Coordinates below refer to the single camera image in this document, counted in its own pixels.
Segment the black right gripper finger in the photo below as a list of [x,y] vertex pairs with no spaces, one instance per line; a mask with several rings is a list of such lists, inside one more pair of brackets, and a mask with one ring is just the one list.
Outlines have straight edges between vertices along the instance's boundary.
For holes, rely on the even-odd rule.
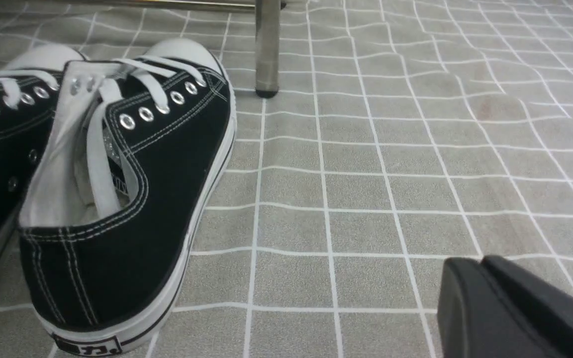
[[501,256],[444,261],[437,324],[446,358],[573,358],[573,297]]

